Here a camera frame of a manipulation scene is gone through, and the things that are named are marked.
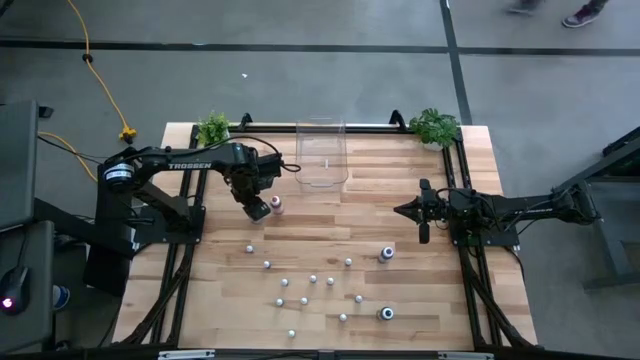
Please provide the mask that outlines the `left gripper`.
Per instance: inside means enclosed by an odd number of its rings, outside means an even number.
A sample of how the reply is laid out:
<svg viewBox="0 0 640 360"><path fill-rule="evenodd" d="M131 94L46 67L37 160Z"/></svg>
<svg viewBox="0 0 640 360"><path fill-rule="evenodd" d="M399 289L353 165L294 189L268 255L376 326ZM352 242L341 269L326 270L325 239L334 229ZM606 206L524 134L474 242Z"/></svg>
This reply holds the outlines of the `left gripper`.
<svg viewBox="0 0 640 360"><path fill-rule="evenodd" d="M259 197L262 190L273 186L273 163L249 161L233 163L227 171L227 180L236 202L254 222L266 217L271 210Z"/></svg>

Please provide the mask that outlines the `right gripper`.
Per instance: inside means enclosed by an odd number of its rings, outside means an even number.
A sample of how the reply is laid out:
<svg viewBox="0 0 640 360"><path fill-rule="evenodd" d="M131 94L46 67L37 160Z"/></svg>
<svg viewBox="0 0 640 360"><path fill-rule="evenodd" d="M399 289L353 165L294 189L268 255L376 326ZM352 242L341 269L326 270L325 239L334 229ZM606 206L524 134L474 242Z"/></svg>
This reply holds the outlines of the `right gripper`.
<svg viewBox="0 0 640 360"><path fill-rule="evenodd" d="M419 228L419 243L430 242L430 221L446 220L448 218L448 204L438 195L438 191L431 187L426 179L419 180L420 195L413 200L398 205L394 212L404 216Z"/></svg>

